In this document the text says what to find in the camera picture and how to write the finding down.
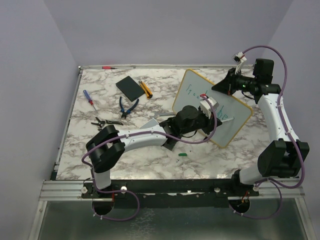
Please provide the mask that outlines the yellow framed whiteboard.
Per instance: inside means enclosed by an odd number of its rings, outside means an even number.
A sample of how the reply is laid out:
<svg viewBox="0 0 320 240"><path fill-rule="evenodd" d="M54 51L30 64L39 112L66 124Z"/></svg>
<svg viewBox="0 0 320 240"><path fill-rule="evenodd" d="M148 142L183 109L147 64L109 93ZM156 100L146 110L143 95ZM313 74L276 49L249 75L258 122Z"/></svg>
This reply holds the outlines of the yellow framed whiteboard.
<svg viewBox="0 0 320 240"><path fill-rule="evenodd" d="M253 109L232 95L212 90L213 85L213 82L196 71L187 69L173 102L172 111L177 113L187 105L198 108L201 94L212 97L218 103L215 112L222 125L217 127L210 140L218 147L226 148L253 115Z"/></svg>

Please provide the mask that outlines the white green whiteboard marker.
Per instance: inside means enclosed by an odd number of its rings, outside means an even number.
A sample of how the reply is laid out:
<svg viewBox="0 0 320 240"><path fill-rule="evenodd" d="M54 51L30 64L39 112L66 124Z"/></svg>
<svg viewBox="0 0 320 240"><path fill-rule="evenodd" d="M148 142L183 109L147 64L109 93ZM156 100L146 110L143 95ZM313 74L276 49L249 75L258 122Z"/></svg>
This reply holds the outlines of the white green whiteboard marker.
<svg viewBox="0 0 320 240"><path fill-rule="evenodd" d="M232 117L232 118L227 118L227 119L223 119L221 120L222 123L225 123L225 122L229 122L229 121L233 121L235 118Z"/></svg>

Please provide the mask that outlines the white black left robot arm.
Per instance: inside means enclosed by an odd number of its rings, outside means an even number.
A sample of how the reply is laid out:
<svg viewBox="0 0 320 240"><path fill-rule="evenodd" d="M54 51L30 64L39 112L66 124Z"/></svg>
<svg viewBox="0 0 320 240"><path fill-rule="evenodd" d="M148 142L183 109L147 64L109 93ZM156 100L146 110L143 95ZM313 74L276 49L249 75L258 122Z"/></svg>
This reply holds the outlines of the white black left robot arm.
<svg viewBox="0 0 320 240"><path fill-rule="evenodd" d="M143 130L120 131L114 125L106 126L85 145L95 182L94 193L101 198L110 193L111 169L123 153L144 147L172 150L185 134L202 130L211 136L222 124L211 109L187 105L175 116Z"/></svg>

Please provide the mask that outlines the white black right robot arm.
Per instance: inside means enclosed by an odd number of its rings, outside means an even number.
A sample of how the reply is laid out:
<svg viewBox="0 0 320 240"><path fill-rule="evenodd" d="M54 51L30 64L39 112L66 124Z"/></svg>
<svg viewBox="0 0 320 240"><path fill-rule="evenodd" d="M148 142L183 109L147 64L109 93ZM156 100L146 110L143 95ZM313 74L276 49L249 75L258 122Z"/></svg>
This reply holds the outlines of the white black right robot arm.
<svg viewBox="0 0 320 240"><path fill-rule="evenodd" d="M237 66L228 70L226 77L215 84L213 91L231 96L236 91L250 93L259 106L268 129L270 144L259 155L255 166L239 171L239 178L230 182L229 189L240 196L248 185L270 177L290 178L302 173L302 164L310 147L296 135L284 108L281 87L273 84L274 61L258 58L253 76L242 75L241 68L247 60L242 53L234 56Z"/></svg>

